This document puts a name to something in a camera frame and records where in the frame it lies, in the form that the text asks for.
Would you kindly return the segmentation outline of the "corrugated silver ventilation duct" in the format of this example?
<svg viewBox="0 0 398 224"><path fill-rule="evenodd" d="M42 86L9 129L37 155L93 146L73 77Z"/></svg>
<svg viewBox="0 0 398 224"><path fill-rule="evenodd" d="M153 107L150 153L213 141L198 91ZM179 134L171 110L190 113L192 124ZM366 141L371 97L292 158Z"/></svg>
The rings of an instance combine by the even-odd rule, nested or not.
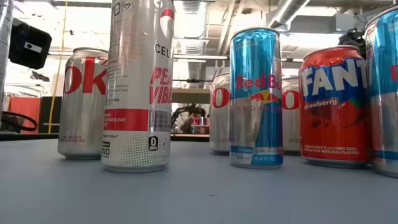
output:
<svg viewBox="0 0 398 224"><path fill-rule="evenodd" d="M174 1L177 16L175 21L175 37L179 44L177 54L202 55L205 53L207 40L206 12L208 4L200 1ZM178 79L205 79L205 63L177 62Z"/></svg>

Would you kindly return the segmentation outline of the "wooden shelf with black frame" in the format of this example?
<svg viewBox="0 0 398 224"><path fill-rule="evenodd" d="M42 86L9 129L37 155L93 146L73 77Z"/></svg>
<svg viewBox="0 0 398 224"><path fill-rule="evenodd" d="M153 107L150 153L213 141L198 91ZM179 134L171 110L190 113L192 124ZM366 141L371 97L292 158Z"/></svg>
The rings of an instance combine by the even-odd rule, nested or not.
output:
<svg viewBox="0 0 398 224"><path fill-rule="evenodd" d="M172 103L209 104L211 80L173 79Z"/></svg>

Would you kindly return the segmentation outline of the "blue silver Red Bull can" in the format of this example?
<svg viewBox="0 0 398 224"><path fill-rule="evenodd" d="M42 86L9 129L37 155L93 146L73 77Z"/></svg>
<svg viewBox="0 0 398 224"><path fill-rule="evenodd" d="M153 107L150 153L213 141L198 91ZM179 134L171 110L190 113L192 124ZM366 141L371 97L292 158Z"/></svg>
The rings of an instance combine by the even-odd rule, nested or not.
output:
<svg viewBox="0 0 398 224"><path fill-rule="evenodd" d="M230 45L230 161L236 167L283 164L280 34L253 27Z"/></svg>
<svg viewBox="0 0 398 224"><path fill-rule="evenodd" d="M398 178L398 4L366 25L373 164Z"/></svg>

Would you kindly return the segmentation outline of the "red Fanta strawberry can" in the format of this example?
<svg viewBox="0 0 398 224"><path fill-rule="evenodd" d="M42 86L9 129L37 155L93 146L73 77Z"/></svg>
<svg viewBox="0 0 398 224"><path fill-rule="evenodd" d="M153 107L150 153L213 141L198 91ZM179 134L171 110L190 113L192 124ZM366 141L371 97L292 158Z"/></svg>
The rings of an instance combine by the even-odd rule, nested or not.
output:
<svg viewBox="0 0 398 224"><path fill-rule="evenodd" d="M302 157L318 166L367 166L368 75L359 49L338 45L307 54L298 82Z"/></svg>

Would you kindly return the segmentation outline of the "smooth silver ventilation duct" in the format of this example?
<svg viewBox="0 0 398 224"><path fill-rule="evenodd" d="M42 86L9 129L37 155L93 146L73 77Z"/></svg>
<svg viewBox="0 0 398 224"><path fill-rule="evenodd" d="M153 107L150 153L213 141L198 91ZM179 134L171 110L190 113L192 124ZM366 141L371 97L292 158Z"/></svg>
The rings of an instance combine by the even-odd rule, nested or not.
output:
<svg viewBox="0 0 398 224"><path fill-rule="evenodd" d="M304 8L311 0L280 0L277 8L267 16L267 26L276 29L280 26L290 28L292 21L299 10Z"/></svg>

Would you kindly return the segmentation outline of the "orange partition panel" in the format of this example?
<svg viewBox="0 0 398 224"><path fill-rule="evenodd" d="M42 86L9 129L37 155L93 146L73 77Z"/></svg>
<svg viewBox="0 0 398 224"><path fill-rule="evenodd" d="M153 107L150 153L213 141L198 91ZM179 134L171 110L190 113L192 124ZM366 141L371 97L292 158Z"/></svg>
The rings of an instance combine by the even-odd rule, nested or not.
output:
<svg viewBox="0 0 398 224"><path fill-rule="evenodd" d="M9 107L7 109L8 112L19 113L25 116L28 116L39 122L40 115L40 98L33 97L21 97L21 96L12 96L9 100ZM31 123L27 119L18 118L17 122L19 125L34 128L34 124ZM21 134L37 134L38 128L35 131L21 131Z"/></svg>

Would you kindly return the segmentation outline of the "silver Diet Coke can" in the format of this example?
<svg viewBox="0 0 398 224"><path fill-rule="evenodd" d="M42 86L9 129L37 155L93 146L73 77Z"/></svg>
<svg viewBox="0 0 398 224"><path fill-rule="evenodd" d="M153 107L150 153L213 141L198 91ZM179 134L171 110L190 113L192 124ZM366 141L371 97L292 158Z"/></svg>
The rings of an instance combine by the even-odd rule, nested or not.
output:
<svg viewBox="0 0 398 224"><path fill-rule="evenodd" d="M214 77L210 86L210 150L214 154L228 155L230 148L230 74Z"/></svg>
<svg viewBox="0 0 398 224"><path fill-rule="evenodd" d="M300 155L300 111L298 77L282 80L283 150L285 154Z"/></svg>
<svg viewBox="0 0 398 224"><path fill-rule="evenodd" d="M67 159L101 157L108 51L79 47L65 66L58 153Z"/></svg>

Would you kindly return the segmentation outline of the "black metal table frame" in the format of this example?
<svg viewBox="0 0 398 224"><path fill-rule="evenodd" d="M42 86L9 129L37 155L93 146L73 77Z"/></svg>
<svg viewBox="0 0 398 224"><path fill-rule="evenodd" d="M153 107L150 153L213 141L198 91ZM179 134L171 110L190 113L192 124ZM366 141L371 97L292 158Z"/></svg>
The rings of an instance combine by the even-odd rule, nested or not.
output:
<svg viewBox="0 0 398 224"><path fill-rule="evenodd" d="M0 133L0 141L23 141L23 140L39 140L39 139L57 139L58 134L17 134L17 133ZM199 134L176 134L171 135L172 141L189 141L189 142L208 142L209 135Z"/></svg>

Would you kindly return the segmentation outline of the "black partition panel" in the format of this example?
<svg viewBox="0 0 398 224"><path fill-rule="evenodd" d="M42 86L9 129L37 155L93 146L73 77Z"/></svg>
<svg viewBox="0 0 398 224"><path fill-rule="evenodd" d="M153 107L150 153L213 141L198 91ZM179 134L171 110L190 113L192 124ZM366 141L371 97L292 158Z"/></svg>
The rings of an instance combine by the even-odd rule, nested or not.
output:
<svg viewBox="0 0 398 224"><path fill-rule="evenodd" d="M51 96L41 97L40 113L39 113L39 133L42 134L48 133L51 105L52 105ZM61 105L62 105L62 97L56 96L54 99L54 105L52 111L52 125L51 125L52 134L57 134L59 132Z"/></svg>

